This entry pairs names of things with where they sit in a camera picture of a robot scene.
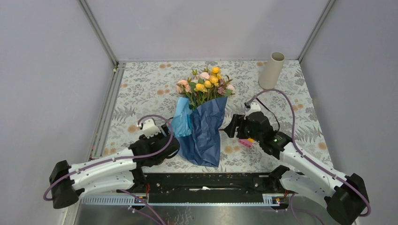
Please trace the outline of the brown ribbon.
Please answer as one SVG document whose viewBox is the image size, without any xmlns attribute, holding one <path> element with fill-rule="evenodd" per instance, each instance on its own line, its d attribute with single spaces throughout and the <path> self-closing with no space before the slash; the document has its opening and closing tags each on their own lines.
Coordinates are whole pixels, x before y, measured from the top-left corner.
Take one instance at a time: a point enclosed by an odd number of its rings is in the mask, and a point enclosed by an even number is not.
<svg viewBox="0 0 398 225">
<path fill-rule="evenodd" d="M 280 131 L 280 127 L 281 127 L 281 126 L 280 126 L 280 123 L 279 123 L 279 121 L 278 121 L 276 115 L 275 115 L 267 106 L 265 106 L 265 104 L 262 103 L 262 101 L 261 101 L 258 97 L 256 98 L 256 101 L 257 101 L 261 106 L 263 106 L 268 112 L 270 112 L 270 113 L 274 116 L 275 121 L 276 121 L 276 123 L 277 123 L 277 125 L 278 125 L 277 131 Z"/>
</svg>

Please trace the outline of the blue wrapping paper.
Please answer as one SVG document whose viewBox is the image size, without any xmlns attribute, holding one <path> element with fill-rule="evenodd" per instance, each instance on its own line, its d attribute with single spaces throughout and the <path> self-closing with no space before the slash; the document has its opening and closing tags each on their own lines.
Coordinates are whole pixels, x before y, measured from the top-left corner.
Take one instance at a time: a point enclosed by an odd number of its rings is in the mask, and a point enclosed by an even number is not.
<svg viewBox="0 0 398 225">
<path fill-rule="evenodd" d="M 221 154 L 220 127 L 225 116 L 226 97 L 209 100 L 196 109 L 188 98 L 179 98 L 171 126 L 180 143 L 179 155 L 199 166 L 218 167 Z"/>
</svg>

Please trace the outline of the artificial flower bunch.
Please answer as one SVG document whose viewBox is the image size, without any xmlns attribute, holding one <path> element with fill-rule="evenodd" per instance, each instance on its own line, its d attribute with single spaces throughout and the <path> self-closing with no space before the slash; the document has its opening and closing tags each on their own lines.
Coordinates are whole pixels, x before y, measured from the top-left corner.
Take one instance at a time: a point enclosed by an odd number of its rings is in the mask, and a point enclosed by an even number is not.
<svg viewBox="0 0 398 225">
<path fill-rule="evenodd" d="M 235 94 L 229 76 L 222 78 L 219 67 L 204 68 L 201 73 L 192 70 L 192 78 L 176 83 L 177 93 L 189 100 L 189 108 L 196 109 L 207 101 Z"/>
</svg>

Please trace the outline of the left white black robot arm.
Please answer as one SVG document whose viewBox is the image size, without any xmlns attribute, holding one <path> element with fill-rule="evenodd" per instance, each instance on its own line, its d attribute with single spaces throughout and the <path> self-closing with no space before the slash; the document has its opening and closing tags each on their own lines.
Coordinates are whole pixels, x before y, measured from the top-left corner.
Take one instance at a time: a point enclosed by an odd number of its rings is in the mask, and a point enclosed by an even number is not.
<svg viewBox="0 0 398 225">
<path fill-rule="evenodd" d="M 51 201 L 54 209 L 62 209 L 86 195 L 122 189 L 139 193 L 147 184 L 142 168 L 174 157 L 179 148 L 175 137 L 158 134 L 141 136 L 122 151 L 89 162 L 70 165 L 67 160 L 60 161 L 49 177 L 44 199 Z"/>
</svg>

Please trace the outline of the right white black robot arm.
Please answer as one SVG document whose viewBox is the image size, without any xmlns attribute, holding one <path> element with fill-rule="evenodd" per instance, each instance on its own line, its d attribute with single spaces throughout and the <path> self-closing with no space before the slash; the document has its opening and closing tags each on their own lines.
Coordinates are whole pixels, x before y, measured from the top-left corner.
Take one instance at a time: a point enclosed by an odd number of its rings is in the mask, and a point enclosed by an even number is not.
<svg viewBox="0 0 398 225">
<path fill-rule="evenodd" d="M 285 189 L 303 195 L 324 207 L 328 214 L 341 225 L 351 225 L 368 203 L 364 180 L 357 174 L 345 175 L 297 150 L 292 138 L 273 129 L 262 112 L 250 115 L 234 114 L 224 128 L 228 137 L 253 139 L 265 153 L 293 166 L 278 166 L 270 173 L 269 187 L 275 193 Z"/>
</svg>

